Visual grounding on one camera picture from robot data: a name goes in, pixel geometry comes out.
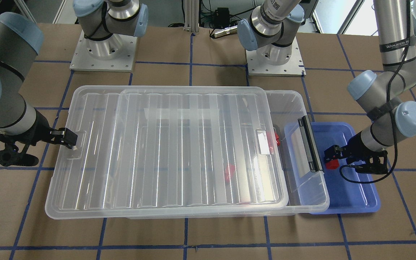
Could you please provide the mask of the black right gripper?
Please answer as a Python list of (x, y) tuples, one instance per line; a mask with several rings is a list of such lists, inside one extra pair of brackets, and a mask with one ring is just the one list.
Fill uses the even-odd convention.
[(35, 121), (26, 132), (8, 135), (0, 130), (0, 165), (36, 166), (39, 158), (28, 153), (30, 146), (42, 141), (73, 149), (77, 140), (78, 135), (68, 128), (52, 128), (46, 117), (36, 110)]

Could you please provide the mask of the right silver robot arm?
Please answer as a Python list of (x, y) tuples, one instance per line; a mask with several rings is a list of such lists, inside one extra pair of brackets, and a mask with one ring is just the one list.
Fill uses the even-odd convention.
[[(80, 64), (114, 65), (127, 70), (133, 65), (134, 44), (145, 35), (148, 6), (138, 0), (75, 0), (74, 13), (83, 38), (72, 60)], [(28, 153), (38, 142), (73, 149), (78, 136), (68, 128), (55, 129), (19, 93), (44, 35), (33, 22), (17, 13), (0, 15), (0, 165), (36, 166), (39, 159)]]

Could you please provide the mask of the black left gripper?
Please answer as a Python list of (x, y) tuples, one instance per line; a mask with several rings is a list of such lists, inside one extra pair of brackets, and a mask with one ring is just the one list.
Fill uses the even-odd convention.
[(324, 151), (324, 161), (346, 160), (346, 165), (340, 167), (353, 168), (357, 173), (388, 174), (387, 151), (373, 151), (367, 148), (361, 139), (360, 134), (350, 138), (348, 144), (342, 148), (332, 145)]

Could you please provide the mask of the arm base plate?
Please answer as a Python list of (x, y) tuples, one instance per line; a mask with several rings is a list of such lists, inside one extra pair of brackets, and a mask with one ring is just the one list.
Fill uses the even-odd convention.
[(304, 77), (307, 75), (297, 39), (287, 47), (272, 44), (245, 51), (250, 76)]
[(118, 34), (104, 41), (93, 41), (81, 32), (69, 68), (73, 71), (132, 72), (138, 41), (138, 37)]

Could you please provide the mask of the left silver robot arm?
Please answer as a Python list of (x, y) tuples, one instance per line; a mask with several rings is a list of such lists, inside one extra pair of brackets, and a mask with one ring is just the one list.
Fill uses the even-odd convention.
[[(383, 72), (366, 70), (347, 87), (365, 111), (371, 125), (354, 135), (345, 146), (325, 150), (328, 169), (353, 168), (357, 173), (390, 175), (396, 164), (398, 143), (416, 135), (416, 102), (399, 95), (416, 86), (416, 36), (409, 0), (375, 0), (375, 18)], [(265, 0), (249, 18), (238, 22), (238, 39), (246, 51), (261, 51), (266, 62), (282, 65), (292, 53), (292, 42), (305, 12), (298, 0)], [(387, 165), (387, 148), (394, 161)]]

